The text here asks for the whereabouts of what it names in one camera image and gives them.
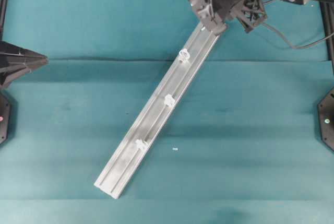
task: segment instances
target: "black cable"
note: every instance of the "black cable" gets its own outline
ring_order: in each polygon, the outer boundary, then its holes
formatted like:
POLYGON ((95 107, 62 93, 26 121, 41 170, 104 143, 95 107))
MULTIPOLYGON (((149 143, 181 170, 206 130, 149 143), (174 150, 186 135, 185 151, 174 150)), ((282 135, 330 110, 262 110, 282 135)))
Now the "black cable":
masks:
POLYGON ((270 4, 270 3, 273 3, 273 2, 275 2, 276 0, 268 0, 268 1, 266 1, 266 2, 263 2, 263 4, 264 5, 268 5, 268 4, 270 4))
POLYGON ((315 45, 317 45, 317 44, 319 44, 319 43, 321 43, 321 42, 323 42, 323 41, 325 41, 325 40, 327 40, 327 39, 329 39, 330 37, 332 37, 332 36, 334 36, 334 32, 333 33, 331 33, 330 35, 328 35, 328 36, 326 36, 326 37, 324 37, 324 38, 322 38, 322 39, 320 39, 320 40, 317 40, 317 41, 315 41, 315 42, 313 42, 313 43, 310 43, 310 44, 307 44, 307 45, 303 45, 303 46, 296 46, 296 45, 293 45, 285 36, 284 36, 284 34, 283 33, 281 33, 279 30, 277 30, 275 27, 272 27, 272 26, 270 26, 270 25, 268 25, 267 23, 262 23, 262 25, 264 25, 266 28, 268 28, 269 30, 271 30, 271 31, 273 31, 273 32, 275 32, 279 37, 281 37, 284 41, 285 41, 285 43, 286 44, 288 44, 289 45, 289 47, 291 47, 292 49, 306 49, 306 48, 311 48, 311 47, 313 47, 313 46, 315 46, 315 45))

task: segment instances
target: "aluminum rail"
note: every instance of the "aluminum rail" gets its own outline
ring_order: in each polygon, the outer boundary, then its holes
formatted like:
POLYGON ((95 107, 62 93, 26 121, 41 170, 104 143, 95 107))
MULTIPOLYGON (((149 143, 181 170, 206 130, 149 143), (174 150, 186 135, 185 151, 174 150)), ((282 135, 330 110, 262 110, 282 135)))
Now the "aluminum rail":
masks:
POLYGON ((219 36, 199 23, 95 182, 117 199, 219 36))

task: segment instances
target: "white connector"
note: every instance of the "white connector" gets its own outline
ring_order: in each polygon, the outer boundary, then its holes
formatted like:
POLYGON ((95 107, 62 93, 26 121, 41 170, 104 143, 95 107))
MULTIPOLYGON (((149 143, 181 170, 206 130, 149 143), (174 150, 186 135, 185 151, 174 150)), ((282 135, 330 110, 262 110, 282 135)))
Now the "white connector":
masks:
POLYGON ((175 106, 175 99, 173 98, 173 96, 171 96, 170 94, 165 96, 165 105, 169 108, 172 108, 175 106))
POLYGON ((188 52, 188 49, 183 48, 181 51, 178 53, 178 60, 185 63, 190 59, 190 54, 188 52))
POLYGON ((146 142, 143 142, 142 139, 136 140, 137 148, 141 151, 145 151, 148 147, 148 144, 146 142))

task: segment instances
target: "black metal frame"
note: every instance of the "black metal frame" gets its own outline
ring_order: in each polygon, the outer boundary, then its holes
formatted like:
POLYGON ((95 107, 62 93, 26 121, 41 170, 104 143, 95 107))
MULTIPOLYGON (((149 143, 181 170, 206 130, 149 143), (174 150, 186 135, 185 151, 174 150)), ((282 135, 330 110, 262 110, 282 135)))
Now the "black metal frame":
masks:
MULTIPOLYGON (((334 13, 329 3, 320 2, 321 14, 323 16, 325 35, 330 35, 334 32, 334 13)), ((327 52, 329 60, 332 61, 334 72, 334 37, 326 40, 327 52)))
MULTIPOLYGON (((4 32, 7 1, 8 0, 0 0, 0 42, 2 42, 4 32)), ((7 98, 0 93, 0 144, 7 139, 10 110, 11 104, 7 98)))
POLYGON ((8 0, 0 0, 0 40, 2 40, 2 35, 4 32, 7 1, 8 0))

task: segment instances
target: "teal fabric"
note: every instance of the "teal fabric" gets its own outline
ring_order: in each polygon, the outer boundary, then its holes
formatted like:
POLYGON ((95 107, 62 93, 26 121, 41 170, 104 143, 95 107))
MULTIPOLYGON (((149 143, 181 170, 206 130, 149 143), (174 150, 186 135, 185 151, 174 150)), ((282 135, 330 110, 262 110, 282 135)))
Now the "teal fabric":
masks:
MULTIPOLYGON (((296 43, 324 35, 317 3, 267 11, 296 43)), ((50 64, 5 92, 0 223, 332 223, 326 46, 288 50, 237 22, 120 199, 93 186, 196 23, 187 0, 9 0, 4 40, 50 64)))
POLYGON ((316 113, 330 62, 206 62, 122 197, 94 187, 170 63, 51 61, 13 83, 4 223, 330 223, 334 155, 316 113))
MULTIPOLYGON (((268 23, 295 44, 324 36, 317 2, 277 1, 268 23)), ((4 40, 51 59, 173 60, 198 21, 187 0, 9 0, 4 40)), ((288 49, 273 32, 229 23, 210 60, 325 61, 326 44, 288 49)))

